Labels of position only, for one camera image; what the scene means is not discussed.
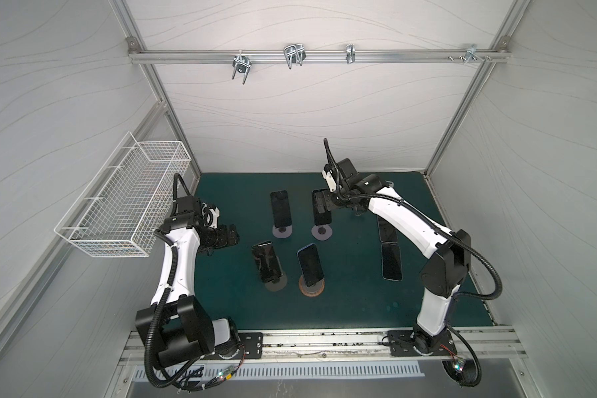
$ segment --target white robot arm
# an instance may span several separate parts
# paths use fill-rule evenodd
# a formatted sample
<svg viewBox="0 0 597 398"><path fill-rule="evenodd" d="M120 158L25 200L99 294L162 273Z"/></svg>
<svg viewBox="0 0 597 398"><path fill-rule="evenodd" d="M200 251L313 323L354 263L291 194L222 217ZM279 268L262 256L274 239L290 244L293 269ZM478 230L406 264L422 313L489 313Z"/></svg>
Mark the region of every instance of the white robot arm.
<svg viewBox="0 0 597 398"><path fill-rule="evenodd" d="M447 315L454 298L460 294L483 300L499 297L499 275L482 255L470 247L471 239L466 232L453 232L431 220L403 200L377 175L362 176L349 159L337 163L327 139L323 141L328 163L322 174L329 192L314 193L318 211L323 213L337 208L351 208L361 213L369 210L398 229L428 259L420 273L425 292L411 342L419 354L430 355L448 333ZM469 272L471 255L481 261L494 278L493 293L481 295L459 292Z"/></svg>
<svg viewBox="0 0 597 398"><path fill-rule="evenodd" d="M177 181L186 195L177 198ZM194 275L197 253L233 246L239 242L234 225L218 225L219 210L190 195L180 175L173 183L173 207L155 235L164 242L164 264L150 307L141 309L135 326L144 343L144 369L153 386L178 385L179 379L197 359L210 354L232 358L240 350L239 334L230 319L211 320L195 297ZM166 379L161 370L187 361Z"/></svg>
<svg viewBox="0 0 597 398"><path fill-rule="evenodd" d="M401 196L392 187L384 187L376 193L402 200ZM436 234L429 225L418 218L413 212L397 203L387 199L372 198L369 200L368 209L385 219L409 238L427 259L430 259L438 247L447 241L446 238ZM433 220L431 222L447 233L452 232L447 227L441 226ZM458 290L460 290L459 283L451 290L451 295L446 298L431 293L425 287L422 308L420 309L416 323L430 336L438 336L444 330L451 298Z"/></svg>

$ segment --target aluminum profile beam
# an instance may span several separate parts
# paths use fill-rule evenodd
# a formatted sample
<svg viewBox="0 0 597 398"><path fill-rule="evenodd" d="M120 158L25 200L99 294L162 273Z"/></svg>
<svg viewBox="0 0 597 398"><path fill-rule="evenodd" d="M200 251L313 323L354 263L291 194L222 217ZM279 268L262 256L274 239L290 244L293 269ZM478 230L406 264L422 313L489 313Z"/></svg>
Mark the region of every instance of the aluminum profile beam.
<svg viewBox="0 0 597 398"><path fill-rule="evenodd" d="M517 25L522 19L522 16L526 11L526 7L528 7L530 2L531 0L516 0L511 5L509 12L507 13L500 29L498 30L498 33L495 35L494 40L492 41L493 48L498 50L505 50L508 48L510 38L515 31L515 28L517 28ZM431 156L431 160L429 161L429 164L424 172L425 176L431 176L431 174L435 171L438 163L440 162L440 158L449 146L453 136L460 128L462 121L468 114L471 105L476 100L476 97L478 97L480 90L482 90L482 87L484 87L486 80L491 75L494 67L495 63L486 62L482 63L476 71L476 74L473 76L473 80L471 80L471 84L469 84L467 92L464 94L462 101L460 101L460 105L458 105L456 113L451 119L451 122L449 122L446 131L438 142L435 152Z"/></svg>
<svg viewBox="0 0 597 398"><path fill-rule="evenodd" d="M136 139L141 140L146 137L165 112L165 102L157 101L135 129L134 136ZM112 163L118 163L121 159L120 156L118 154L113 157L111 159ZM100 175L100 178L94 185L94 190L99 189L105 180L106 174ZM79 214L84 210L84 206L86 206L86 203L76 209L74 217L76 217L75 214ZM74 249L64 239L55 236L42 256L33 265L29 274L20 283L0 314L0 355L16 336L24 321L31 314L31 311L33 311L35 305L40 301L40 298L42 298L42 295L48 289Z"/></svg>
<svg viewBox="0 0 597 398"><path fill-rule="evenodd" d="M327 361L437 361L446 356L392 357L388 346L381 341L387 330L411 328L361 328L361 329L286 329L242 330L263 333L261 359L248 362L322 362ZM457 327L480 359L527 358L515 330L511 326ZM460 339L453 336L457 354L471 355ZM118 365L144 365L144 345L137 332L131 332Z"/></svg>
<svg viewBox="0 0 597 398"><path fill-rule="evenodd" d="M138 48L142 49L145 48L144 41L139 34L139 30L135 25L135 21L133 20L132 15L128 9L128 5L126 4L125 0L110 0L113 12L119 21L119 25L124 32L124 35L127 37L127 42L129 48ZM181 127L181 123L177 118L177 115L173 111L172 104L170 103L170 99L166 94L166 90L164 89L164 85L162 81L159 79L159 75L157 74L157 70L152 65L142 65L142 70L144 71L144 75L148 80L153 92L157 96L158 100L162 100L166 103L167 111L166 111L166 118L172 131L174 132L175 137L177 140L183 143L183 146L186 148L188 153L190 154L190 167L192 169L192 173L195 176L195 181L193 184L193 188L196 188L197 184L199 183L199 179L201 179L201 169L199 168L199 164L195 159L195 155L192 152L192 148L190 147L190 143L186 138L186 135L183 132L183 128Z"/></svg>
<svg viewBox="0 0 597 398"><path fill-rule="evenodd" d="M128 54L134 64L232 64L235 55L247 57L252 64L285 64L282 50L208 50L208 51L138 51ZM355 50L355 63L408 64L462 63L467 50ZM470 62L490 64L507 62L509 52L476 50ZM347 64L345 50L305 50L306 64Z"/></svg>

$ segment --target white wire basket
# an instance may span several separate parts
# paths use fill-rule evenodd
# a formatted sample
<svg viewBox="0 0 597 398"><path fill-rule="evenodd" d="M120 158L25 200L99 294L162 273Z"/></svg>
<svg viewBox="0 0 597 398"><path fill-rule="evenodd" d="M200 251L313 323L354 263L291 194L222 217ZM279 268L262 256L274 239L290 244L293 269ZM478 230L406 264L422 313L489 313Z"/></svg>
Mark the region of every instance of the white wire basket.
<svg viewBox="0 0 597 398"><path fill-rule="evenodd" d="M91 257L148 257L172 206L172 178L189 165L181 141L137 141L128 133L56 234Z"/></svg>

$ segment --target dark green mat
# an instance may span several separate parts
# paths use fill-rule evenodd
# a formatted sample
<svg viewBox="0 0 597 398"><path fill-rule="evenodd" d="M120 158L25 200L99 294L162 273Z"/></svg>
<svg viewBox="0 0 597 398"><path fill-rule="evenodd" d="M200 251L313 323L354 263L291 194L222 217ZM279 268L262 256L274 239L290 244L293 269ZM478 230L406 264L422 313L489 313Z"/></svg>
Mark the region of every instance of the dark green mat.
<svg viewBox="0 0 597 398"><path fill-rule="evenodd" d="M395 189L424 214L440 221L422 175L418 172L382 172ZM319 173L203 174L197 195L221 211L222 224L236 224L238 245L216 250L211 257L197 256L195 294L211 318L230 316L239 329L314 329L340 327L412 326L422 303L418 273L425 259L403 235L398 244L403 280L382 278L381 243L376 216L357 217L350 209L332 212L334 235L320 242L311 235L314 225L311 194L326 188ZM272 235L270 192L287 190L293 233L287 239ZM287 286L270 292L261 283L250 248L271 240ZM299 291L297 250L316 243L325 273L325 290L316 298ZM474 292L469 279L464 290ZM490 326L479 300L463 298L453 315L455 326Z"/></svg>

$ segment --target black smartphone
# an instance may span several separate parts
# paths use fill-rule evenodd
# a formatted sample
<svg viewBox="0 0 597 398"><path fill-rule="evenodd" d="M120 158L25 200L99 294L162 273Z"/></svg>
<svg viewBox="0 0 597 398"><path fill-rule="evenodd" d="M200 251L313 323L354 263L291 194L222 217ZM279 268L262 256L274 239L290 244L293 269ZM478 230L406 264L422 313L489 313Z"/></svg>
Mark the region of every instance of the black smartphone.
<svg viewBox="0 0 597 398"><path fill-rule="evenodd" d="M387 220L380 216L378 217L378 235L382 243L398 243L398 235L396 234L396 227L392 226Z"/></svg>
<svg viewBox="0 0 597 398"><path fill-rule="evenodd" d="M267 241L252 246L252 256L255 258L261 282L268 283L281 277L281 265L274 252L272 242Z"/></svg>
<svg viewBox="0 0 597 398"><path fill-rule="evenodd" d="M318 258L318 250L314 243L299 250L297 255L298 263L303 272L303 279L308 287L314 286L325 277L323 275L323 268L321 267L321 259Z"/></svg>
<svg viewBox="0 0 597 398"><path fill-rule="evenodd" d="M318 212L318 200L316 198L316 194L323 191L329 191L329 189L317 189L312 191L312 212L314 213L314 225L315 226L324 226L326 224L332 223L332 212L325 211L324 213Z"/></svg>
<svg viewBox="0 0 597 398"><path fill-rule="evenodd" d="M382 243L382 277L390 281L402 281L400 247L397 244Z"/></svg>
<svg viewBox="0 0 597 398"><path fill-rule="evenodd" d="M288 191L278 190L271 192L270 201L272 202L274 226L281 228L292 225L292 214L290 213L290 198L288 197Z"/></svg>

